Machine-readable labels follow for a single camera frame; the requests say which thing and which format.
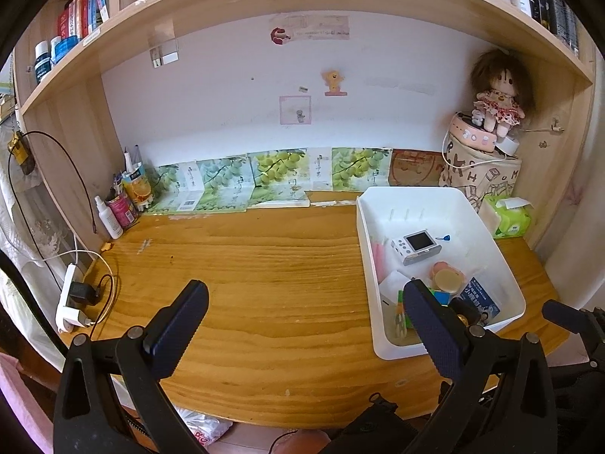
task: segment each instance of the camera screen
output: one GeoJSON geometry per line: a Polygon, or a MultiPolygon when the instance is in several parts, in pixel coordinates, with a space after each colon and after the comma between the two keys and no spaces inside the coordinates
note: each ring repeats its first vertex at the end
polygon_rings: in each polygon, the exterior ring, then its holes
{"type": "Polygon", "coordinates": [[[409,242],[409,244],[415,251],[419,251],[433,245],[433,241],[426,232],[411,235],[409,237],[406,237],[405,240],[409,242]]]}

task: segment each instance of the doll hair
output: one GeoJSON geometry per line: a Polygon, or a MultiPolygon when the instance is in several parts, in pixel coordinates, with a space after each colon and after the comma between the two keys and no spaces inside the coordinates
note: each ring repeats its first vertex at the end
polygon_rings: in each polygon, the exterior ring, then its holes
{"type": "Polygon", "coordinates": [[[483,53],[471,72],[471,85],[475,92],[483,92],[491,89],[491,82],[504,70],[512,75],[514,87],[517,92],[515,101],[527,114],[534,108],[534,92],[531,78],[523,63],[517,58],[503,51],[493,50],[483,53]]]}

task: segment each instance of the white power strip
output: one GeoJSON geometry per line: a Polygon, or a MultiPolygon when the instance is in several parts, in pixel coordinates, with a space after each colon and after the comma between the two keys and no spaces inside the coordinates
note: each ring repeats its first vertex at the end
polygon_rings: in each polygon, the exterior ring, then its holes
{"type": "Polygon", "coordinates": [[[71,282],[81,282],[83,278],[84,275],[76,265],[71,263],[67,267],[65,281],[63,282],[63,288],[61,290],[61,297],[59,298],[59,305],[57,306],[57,314],[54,318],[59,333],[71,333],[74,326],[87,327],[93,322],[80,309],[72,308],[68,305],[71,282]]]}

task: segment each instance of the doll face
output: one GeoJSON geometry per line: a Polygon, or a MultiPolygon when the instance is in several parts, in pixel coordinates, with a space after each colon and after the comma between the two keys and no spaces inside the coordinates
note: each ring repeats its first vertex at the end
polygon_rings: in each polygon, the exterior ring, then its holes
{"type": "Polygon", "coordinates": [[[492,89],[499,90],[500,92],[507,93],[508,95],[515,96],[517,91],[515,90],[515,81],[512,78],[512,74],[508,70],[501,71],[491,81],[492,89]]]}

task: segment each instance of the plush doll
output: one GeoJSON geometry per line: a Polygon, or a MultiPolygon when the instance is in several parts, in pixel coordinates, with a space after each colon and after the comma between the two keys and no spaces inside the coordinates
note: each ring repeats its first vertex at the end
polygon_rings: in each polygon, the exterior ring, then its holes
{"type": "Polygon", "coordinates": [[[503,51],[482,54],[471,72],[477,94],[473,123],[504,138],[534,107],[531,79],[523,64],[503,51]]]}

